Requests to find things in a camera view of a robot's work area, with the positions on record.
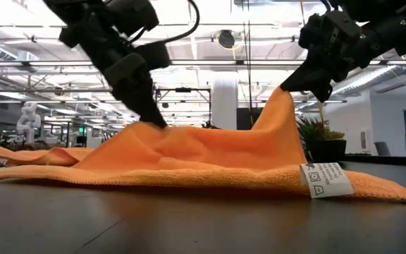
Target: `orange towel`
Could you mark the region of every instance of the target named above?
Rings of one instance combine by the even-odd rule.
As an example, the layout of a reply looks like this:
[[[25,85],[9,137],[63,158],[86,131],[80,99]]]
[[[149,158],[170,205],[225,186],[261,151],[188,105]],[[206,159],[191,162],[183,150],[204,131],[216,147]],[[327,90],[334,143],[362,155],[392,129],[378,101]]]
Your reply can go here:
[[[68,150],[62,150],[71,156]],[[292,97],[277,89],[251,131],[134,123],[75,166],[11,167],[0,179],[53,179],[76,184],[170,187],[233,187],[309,195],[300,185],[305,163]],[[406,188],[347,171],[354,198],[406,200]]]
[[[0,158],[7,159],[10,165],[55,165],[73,166],[88,156],[92,148],[61,148],[54,147],[50,150],[38,151],[10,151],[0,147]]]

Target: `white label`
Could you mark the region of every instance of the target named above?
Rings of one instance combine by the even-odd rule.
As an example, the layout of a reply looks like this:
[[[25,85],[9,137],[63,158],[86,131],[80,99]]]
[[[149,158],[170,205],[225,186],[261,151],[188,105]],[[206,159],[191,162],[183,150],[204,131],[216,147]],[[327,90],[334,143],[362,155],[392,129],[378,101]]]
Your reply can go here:
[[[338,163],[301,164],[300,183],[308,185],[311,198],[353,194],[352,184]]]
[[[8,159],[6,159],[6,158],[0,158],[0,164],[2,166],[6,166],[7,161],[8,161]]]

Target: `green plant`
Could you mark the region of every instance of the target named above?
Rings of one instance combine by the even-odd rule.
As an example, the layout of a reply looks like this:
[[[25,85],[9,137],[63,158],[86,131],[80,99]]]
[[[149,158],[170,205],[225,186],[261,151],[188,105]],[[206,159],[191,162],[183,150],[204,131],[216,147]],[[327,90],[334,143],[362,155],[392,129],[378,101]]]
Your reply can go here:
[[[340,140],[344,138],[344,133],[330,131],[317,119],[299,116],[297,125],[300,138],[306,143],[320,140]]]

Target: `potted plant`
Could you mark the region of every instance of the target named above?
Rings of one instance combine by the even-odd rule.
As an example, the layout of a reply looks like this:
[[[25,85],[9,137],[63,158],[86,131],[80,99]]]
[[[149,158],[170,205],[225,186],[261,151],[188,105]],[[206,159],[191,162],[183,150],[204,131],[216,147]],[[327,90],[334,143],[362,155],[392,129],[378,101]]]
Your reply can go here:
[[[313,162],[339,162],[344,157],[344,133],[330,131],[323,122],[302,116],[297,125],[305,153]]]

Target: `table surface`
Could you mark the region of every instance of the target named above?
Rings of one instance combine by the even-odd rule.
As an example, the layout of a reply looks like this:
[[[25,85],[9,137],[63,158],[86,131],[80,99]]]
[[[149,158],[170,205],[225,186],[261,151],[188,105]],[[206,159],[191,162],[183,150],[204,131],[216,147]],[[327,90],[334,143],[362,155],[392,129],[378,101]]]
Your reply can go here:
[[[406,167],[344,166],[406,187]],[[406,253],[406,204],[14,181],[0,253]]]

